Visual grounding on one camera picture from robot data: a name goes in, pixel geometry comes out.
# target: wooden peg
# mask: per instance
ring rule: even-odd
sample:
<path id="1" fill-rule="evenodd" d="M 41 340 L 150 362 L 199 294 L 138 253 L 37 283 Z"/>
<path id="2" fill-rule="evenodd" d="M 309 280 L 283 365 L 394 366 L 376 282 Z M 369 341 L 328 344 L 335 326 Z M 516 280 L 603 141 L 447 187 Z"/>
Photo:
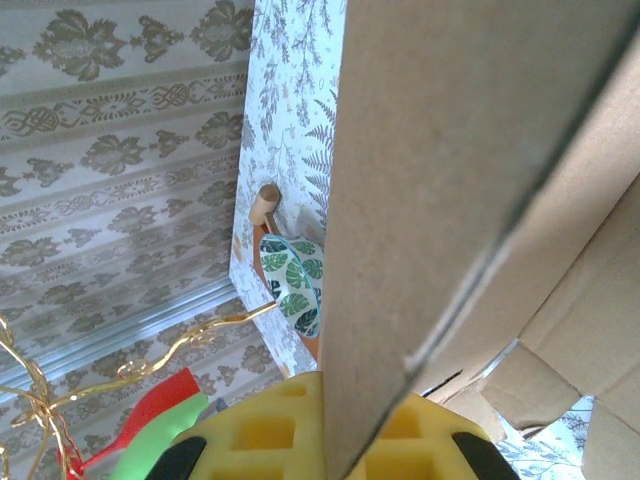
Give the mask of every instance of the wooden peg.
<path id="1" fill-rule="evenodd" d="M 266 225 L 270 233 L 280 235 L 273 220 L 273 212 L 280 201 L 280 189 L 273 184 L 263 185 L 249 211 L 249 221 L 256 227 Z"/>

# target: gold wire tree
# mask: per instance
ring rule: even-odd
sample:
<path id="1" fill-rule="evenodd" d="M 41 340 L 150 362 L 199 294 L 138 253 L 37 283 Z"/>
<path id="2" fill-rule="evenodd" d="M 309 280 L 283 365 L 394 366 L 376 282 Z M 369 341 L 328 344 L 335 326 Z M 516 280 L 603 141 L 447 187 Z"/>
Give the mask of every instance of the gold wire tree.
<path id="1" fill-rule="evenodd" d="M 29 422 L 36 421 L 42 428 L 42 443 L 38 449 L 36 458 L 29 470 L 28 480 L 35 478 L 36 471 L 45 453 L 49 438 L 53 435 L 60 458 L 61 478 L 67 478 L 67 473 L 75 475 L 77 478 L 84 478 L 80 472 L 76 472 L 72 467 L 72 460 L 77 459 L 82 463 L 82 456 L 77 445 L 69 435 L 67 424 L 59 413 L 60 407 L 76 402 L 90 395 L 95 395 L 110 390 L 122 388 L 126 385 L 136 383 L 143 378 L 157 372 L 163 368 L 174 355 L 183 347 L 200 347 L 208 344 L 215 338 L 216 327 L 222 325 L 236 325 L 248 322 L 256 316 L 265 313 L 276 306 L 275 302 L 268 303 L 243 315 L 233 315 L 210 320 L 207 323 L 192 328 L 185 332 L 167 352 L 153 362 L 145 359 L 132 360 L 122 365 L 118 371 L 118 379 L 111 382 L 91 385 L 67 393 L 58 398 L 50 399 L 49 383 L 42 372 L 40 366 L 32 359 L 24 358 L 15 348 L 15 339 L 9 325 L 0 317 L 0 346 L 7 351 L 23 368 L 27 370 L 31 377 L 30 391 L 10 388 L 0 385 L 0 392 L 16 394 L 29 399 L 31 409 L 21 413 L 11 421 L 11 426 L 16 428 Z M 2 459 L 1 480 L 10 480 L 9 452 L 6 446 L 0 442 L 0 458 Z"/>

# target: cardboard flap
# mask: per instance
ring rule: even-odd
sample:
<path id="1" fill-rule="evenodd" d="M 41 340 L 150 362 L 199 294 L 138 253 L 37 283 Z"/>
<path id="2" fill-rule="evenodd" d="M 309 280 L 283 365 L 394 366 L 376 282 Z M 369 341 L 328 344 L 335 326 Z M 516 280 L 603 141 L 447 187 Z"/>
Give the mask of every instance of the cardboard flap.
<path id="1" fill-rule="evenodd" d="M 637 7 L 349 2 L 320 352 L 330 480 L 468 314 Z"/>
<path id="2" fill-rule="evenodd" d="M 640 37 L 636 36 L 562 164 L 515 232 L 509 257 L 415 391 L 421 393 L 463 369 L 430 397 L 449 398 L 520 334 L 640 172 L 638 132 Z M 544 337 L 553 328 L 553 319 L 549 320 L 547 325 L 536 325 L 536 336 Z M 528 330 L 527 341 L 533 342 L 533 335 Z"/>
<path id="3" fill-rule="evenodd" d="M 639 216 L 636 178 L 521 335 L 585 395 L 601 395 L 640 363 Z"/>
<path id="4" fill-rule="evenodd" d="M 600 400 L 609 410 L 640 432 L 640 365 L 600 395 Z"/>
<path id="5" fill-rule="evenodd" d="M 487 432 L 492 442 L 500 442 L 507 438 L 498 412 L 480 395 L 479 385 L 472 384 L 454 397 L 444 402 L 444 406 L 452 412 L 477 423 Z"/>
<path id="6" fill-rule="evenodd" d="M 546 427 L 580 400 L 575 388 L 522 345 L 491 372 L 481 393 L 523 433 Z"/>
<path id="7" fill-rule="evenodd" d="M 582 460 L 586 480 L 630 480 L 640 472 L 640 433 L 596 401 Z"/>

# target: patterned wallpaper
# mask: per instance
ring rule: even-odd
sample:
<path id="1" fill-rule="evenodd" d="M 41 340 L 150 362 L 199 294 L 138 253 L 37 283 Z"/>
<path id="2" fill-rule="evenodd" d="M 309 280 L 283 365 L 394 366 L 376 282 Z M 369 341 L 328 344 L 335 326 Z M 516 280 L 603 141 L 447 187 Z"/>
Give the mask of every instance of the patterned wallpaper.
<path id="1" fill-rule="evenodd" d="M 234 218 L 231 279 L 249 308 L 270 299 L 252 268 L 249 209 L 259 188 L 282 191 L 276 222 L 324 244 L 346 0 L 258 0 Z M 256 319 L 287 375 L 316 368 L 280 312 Z"/>
<path id="2" fill-rule="evenodd" d="M 0 2 L 0 313 L 23 352 L 226 277 L 252 17 Z"/>

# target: yellow foam block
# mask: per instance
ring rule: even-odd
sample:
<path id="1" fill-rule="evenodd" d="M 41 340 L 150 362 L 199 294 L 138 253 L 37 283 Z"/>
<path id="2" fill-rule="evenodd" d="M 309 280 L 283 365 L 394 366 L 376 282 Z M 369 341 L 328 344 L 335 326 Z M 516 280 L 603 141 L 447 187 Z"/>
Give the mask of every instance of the yellow foam block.
<path id="1" fill-rule="evenodd" d="M 293 377 L 183 432 L 207 445 L 190 480 L 326 480 L 322 375 Z M 475 480 L 452 438 L 480 427 L 412 394 L 400 405 L 349 480 Z"/>

